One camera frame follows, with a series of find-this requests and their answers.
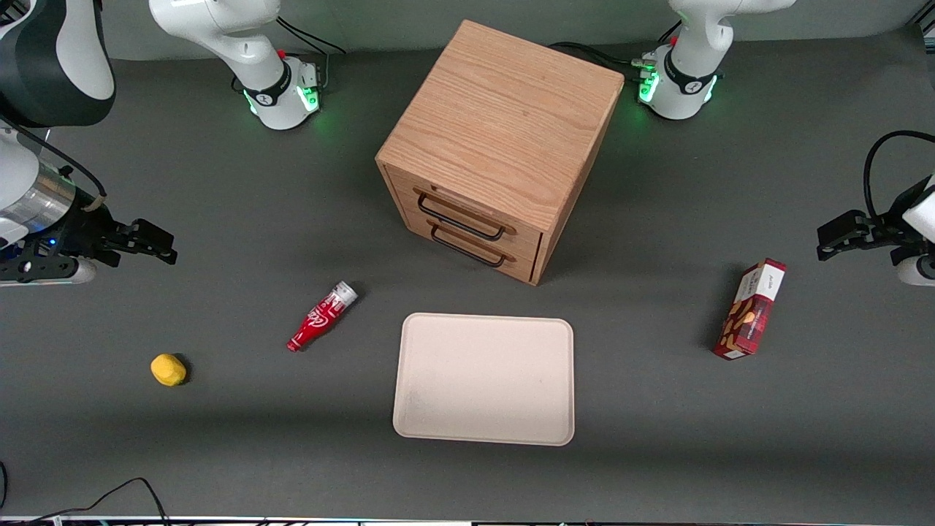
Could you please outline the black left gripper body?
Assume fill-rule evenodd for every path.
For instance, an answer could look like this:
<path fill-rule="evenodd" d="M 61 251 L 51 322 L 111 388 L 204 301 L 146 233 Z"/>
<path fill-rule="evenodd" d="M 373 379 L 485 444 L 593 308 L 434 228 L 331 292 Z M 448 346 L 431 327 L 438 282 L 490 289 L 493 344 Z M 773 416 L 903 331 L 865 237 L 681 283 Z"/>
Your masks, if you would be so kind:
<path fill-rule="evenodd" d="M 885 240 L 914 254 L 924 253 L 924 237 L 914 227 L 902 219 L 903 213 L 914 206 L 916 200 L 924 193 L 924 180 L 912 184 L 907 190 L 898 194 L 886 212 L 879 214 L 874 206 L 871 183 L 866 180 L 866 206 L 869 218 L 874 223 L 876 240 Z"/>

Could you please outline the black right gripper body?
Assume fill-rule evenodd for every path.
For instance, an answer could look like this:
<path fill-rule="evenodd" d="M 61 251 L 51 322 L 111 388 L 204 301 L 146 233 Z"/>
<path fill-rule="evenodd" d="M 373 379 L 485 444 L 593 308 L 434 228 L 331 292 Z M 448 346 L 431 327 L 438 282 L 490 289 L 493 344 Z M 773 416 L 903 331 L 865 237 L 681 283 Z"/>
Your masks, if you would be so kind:
<path fill-rule="evenodd" d="M 108 267 L 119 266 L 121 254 L 138 254 L 138 243 L 131 237 L 130 224 L 116 221 L 107 207 L 79 213 L 69 224 L 69 255 L 89 259 Z"/>

